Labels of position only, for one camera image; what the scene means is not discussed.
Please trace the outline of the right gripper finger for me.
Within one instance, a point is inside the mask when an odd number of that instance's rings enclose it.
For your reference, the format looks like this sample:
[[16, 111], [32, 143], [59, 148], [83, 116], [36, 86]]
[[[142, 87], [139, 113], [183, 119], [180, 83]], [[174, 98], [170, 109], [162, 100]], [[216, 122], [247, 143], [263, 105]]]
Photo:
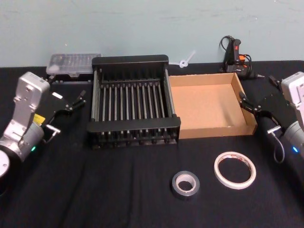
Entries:
[[242, 91], [239, 91], [239, 98], [240, 98], [239, 104], [241, 108], [250, 112], [254, 116], [256, 116], [259, 112], [261, 112], [261, 107], [254, 105]]
[[280, 87], [281, 85], [281, 80], [276, 79], [273, 75], [270, 75], [268, 77], [269, 82], [274, 86], [274, 87]]

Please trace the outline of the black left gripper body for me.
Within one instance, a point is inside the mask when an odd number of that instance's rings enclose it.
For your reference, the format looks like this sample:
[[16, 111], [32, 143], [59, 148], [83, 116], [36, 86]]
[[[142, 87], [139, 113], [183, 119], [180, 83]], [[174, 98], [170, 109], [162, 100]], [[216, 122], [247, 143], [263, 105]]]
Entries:
[[41, 101], [35, 112], [35, 123], [39, 126], [46, 126], [60, 114], [69, 114], [72, 111], [72, 105], [62, 95], [50, 92], [46, 99]]

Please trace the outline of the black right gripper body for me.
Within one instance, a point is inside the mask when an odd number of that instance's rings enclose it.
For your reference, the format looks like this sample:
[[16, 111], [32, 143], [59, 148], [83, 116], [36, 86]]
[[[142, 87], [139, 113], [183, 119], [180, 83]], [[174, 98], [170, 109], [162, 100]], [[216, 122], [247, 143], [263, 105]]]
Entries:
[[282, 130], [287, 130], [294, 123], [294, 109], [284, 98], [281, 89], [264, 97], [258, 106], [260, 109], [255, 113], [256, 118], [269, 118], [281, 126]]

